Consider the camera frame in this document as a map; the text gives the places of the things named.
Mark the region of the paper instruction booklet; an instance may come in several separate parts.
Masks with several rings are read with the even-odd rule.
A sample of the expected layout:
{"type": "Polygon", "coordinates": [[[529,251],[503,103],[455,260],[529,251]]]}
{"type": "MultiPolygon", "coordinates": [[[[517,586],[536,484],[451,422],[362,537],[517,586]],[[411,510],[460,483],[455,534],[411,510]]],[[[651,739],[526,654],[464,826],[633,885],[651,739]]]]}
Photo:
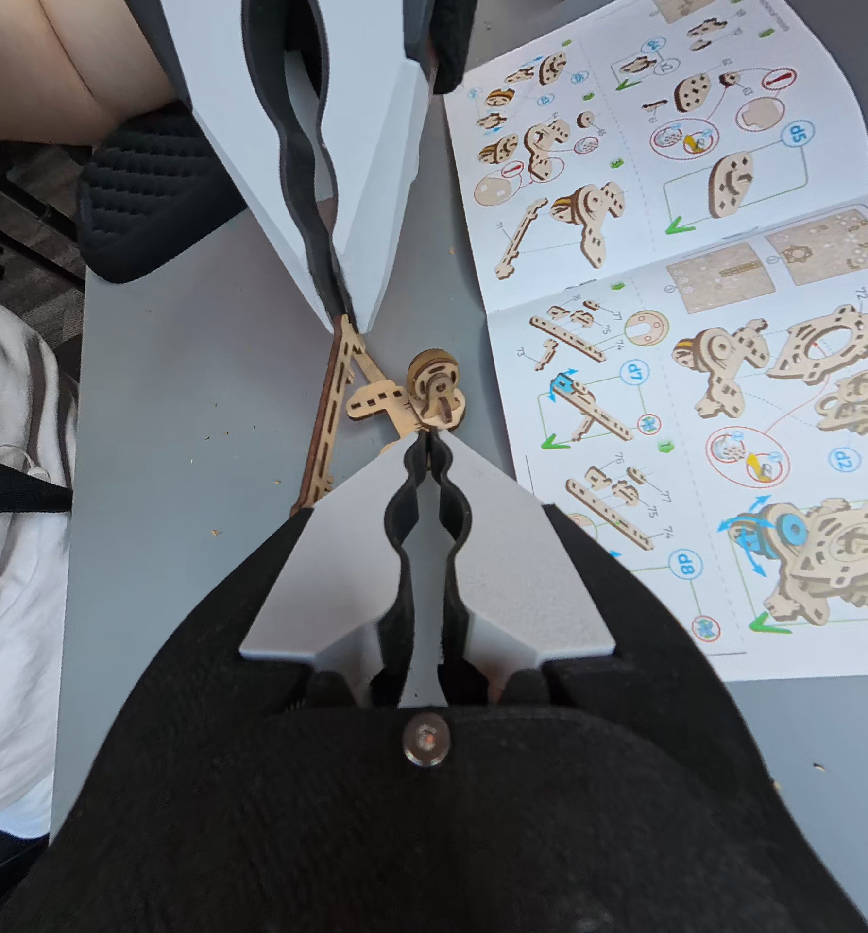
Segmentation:
{"type": "Polygon", "coordinates": [[[519,482],[733,681],[868,674],[868,132],[787,2],[613,2],[445,99],[519,482]]]}

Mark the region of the person's left forearm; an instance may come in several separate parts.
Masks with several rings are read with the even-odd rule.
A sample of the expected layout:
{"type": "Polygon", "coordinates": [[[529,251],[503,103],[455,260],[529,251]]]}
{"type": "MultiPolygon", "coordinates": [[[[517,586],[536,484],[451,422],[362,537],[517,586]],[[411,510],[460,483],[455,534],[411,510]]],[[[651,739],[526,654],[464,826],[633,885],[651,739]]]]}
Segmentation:
{"type": "Polygon", "coordinates": [[[123,1],[0,1],[0,141],[97,146],[177,99],[123,1]]]}

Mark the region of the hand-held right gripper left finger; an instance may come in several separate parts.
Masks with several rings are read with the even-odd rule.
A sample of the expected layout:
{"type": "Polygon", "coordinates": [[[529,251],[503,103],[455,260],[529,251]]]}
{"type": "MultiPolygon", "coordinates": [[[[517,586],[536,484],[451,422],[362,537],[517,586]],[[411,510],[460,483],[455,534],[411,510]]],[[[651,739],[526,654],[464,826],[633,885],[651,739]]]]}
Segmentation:
{"type": "Polygon", "coordinates": [[[404,542],[419,517],[429,433],[413,433],[301,516],[307,520],[241,643],[247,659],[340,674],[361,703],[398,704],[414,649],[404,542]]]}

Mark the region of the long wooden slotted strip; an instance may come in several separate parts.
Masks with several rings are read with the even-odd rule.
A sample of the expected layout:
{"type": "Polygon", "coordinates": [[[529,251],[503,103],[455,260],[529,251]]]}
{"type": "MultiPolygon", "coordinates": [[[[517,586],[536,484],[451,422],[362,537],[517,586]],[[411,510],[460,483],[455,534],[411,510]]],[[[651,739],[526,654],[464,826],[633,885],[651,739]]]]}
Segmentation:
{"type": "Polygon", "coordinates": [[[322,392],[315,416],[311,443],[302,475],[298,499],[291,507],[291,517],[302,509],[313,507],[332,491],[332,466],[344,394],[355,375],[352,369],[355,354],[365,351],[365,341],[358,334],[348,313],[334,319],[333,342],[323,379],[322,392]]]}

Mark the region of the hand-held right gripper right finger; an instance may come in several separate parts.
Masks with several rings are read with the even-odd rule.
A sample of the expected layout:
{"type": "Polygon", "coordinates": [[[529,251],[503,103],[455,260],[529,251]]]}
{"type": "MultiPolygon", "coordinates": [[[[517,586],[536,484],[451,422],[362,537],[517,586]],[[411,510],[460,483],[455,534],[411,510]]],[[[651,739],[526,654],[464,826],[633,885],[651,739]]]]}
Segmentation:
{"type": "Polygon", "coordinates": [[[523,669],[607,657],[603,621],[544,505],[449,433],[432,435],[444,583],[442,685],[504,686],[523,669]]]}

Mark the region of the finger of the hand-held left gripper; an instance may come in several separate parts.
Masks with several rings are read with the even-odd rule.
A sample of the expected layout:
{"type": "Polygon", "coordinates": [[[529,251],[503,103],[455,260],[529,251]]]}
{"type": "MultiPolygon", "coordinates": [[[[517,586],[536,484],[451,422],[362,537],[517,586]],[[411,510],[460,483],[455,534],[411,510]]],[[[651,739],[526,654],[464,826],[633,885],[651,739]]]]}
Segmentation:
{"type": "Polygon", "coordinates": [[[191,108],[328,331],[347,309],[315,198],[315,153],[291,103],[288,2],[164,1],[191,108]]]}
{"type": "Polygon", "coordinates": [[[435,79],[434,2],[320,1],[319,138],[332,169],[331,240],[357,327],[392,274],[435,79]]]}

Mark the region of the person's white shirt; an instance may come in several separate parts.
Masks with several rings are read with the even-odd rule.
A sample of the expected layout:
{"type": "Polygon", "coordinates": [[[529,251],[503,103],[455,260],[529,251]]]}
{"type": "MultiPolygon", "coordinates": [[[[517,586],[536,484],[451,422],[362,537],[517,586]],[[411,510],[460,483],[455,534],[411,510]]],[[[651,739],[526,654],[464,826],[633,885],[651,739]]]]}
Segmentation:
{"type": "MultiPolygon", "coordinates": [[[[72,487],[78,387],[0,304],[0,465],[72,487]]],[[[50,832],[70,518],[0,514],[0,830],[50,832]]]]}

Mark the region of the wooden part with small wheel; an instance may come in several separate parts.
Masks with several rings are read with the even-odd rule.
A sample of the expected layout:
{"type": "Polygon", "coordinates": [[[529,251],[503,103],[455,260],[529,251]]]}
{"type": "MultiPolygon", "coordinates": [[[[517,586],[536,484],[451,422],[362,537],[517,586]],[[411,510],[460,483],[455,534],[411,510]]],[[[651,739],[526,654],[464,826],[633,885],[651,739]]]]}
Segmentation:
{"type": "Polygon", "coordinates": [[[432,348],[415,356],[405,385],[386,378],[367,352],[358,353],[356,362],[368,383],[346,403],[353,421],[383,414],[399,438],[423,428],[451,431],[462,424],[466,401],[459,388],[460,368],[447,351],[432,348]]]}

